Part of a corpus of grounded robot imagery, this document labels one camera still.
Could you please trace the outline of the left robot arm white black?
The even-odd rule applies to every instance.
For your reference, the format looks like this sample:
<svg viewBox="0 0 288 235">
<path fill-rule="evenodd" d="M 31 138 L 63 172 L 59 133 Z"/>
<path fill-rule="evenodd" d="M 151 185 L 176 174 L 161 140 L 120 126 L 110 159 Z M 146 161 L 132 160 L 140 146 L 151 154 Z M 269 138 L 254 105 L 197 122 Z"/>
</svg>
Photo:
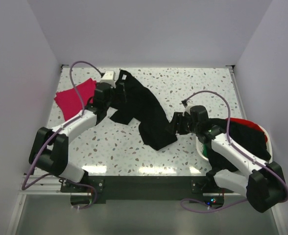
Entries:
<svg viewBox="0 0 288 235">
<path fill-rule="evenodd" d="M 84 192 L 89 186 L 88 173 L 69 161 L 69 144 L 106 117 L 115 91 L 116 87 L 109 83 L 97 83 L 83 111 L 53 128 L 40 128 L 29 155 L 31 168 L 71 181 L 76 191 Z"/>
</svg>

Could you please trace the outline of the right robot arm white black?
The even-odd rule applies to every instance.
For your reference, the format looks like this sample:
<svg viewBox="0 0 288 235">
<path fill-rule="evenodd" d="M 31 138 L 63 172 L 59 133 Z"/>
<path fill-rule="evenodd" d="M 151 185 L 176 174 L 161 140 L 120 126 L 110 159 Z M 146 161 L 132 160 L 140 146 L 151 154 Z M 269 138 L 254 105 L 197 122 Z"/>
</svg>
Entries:
<svg viewBox="0 0 288 235">
<path fill-rule="evenodd" d="M 206 148 L 212 167 L 204 184 L 208 191 L 223 188 L 238 193 L 258 212 L 288 200 L 283 170 L 272 161 L 263 131 L 230 118 L 209 118 L 201 105 L 175 112 L 168 129 L 173 134 L 195 134 Z"/>
</svg>

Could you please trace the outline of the black t shirt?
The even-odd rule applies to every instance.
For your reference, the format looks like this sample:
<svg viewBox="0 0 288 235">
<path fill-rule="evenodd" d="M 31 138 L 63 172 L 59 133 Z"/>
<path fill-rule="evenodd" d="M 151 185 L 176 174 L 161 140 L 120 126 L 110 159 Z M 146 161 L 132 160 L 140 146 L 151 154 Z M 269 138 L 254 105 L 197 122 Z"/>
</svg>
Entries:
<svg viewBox="0 0 288 235">
<path fill-rule="evenodd" d="M 138 120 L 143 143 L 154 150 L 160 150 L 176 142 L 176 135 L 166 130 L 169 121 L 155 95 L 126 70 L 120 70 L 116 84 L 121 82 L 124 83 L 126 102 L 111 103 L 111 107 L 116 111 L 110 120 L 125 125 L 134 118 Z"/>
</svg>

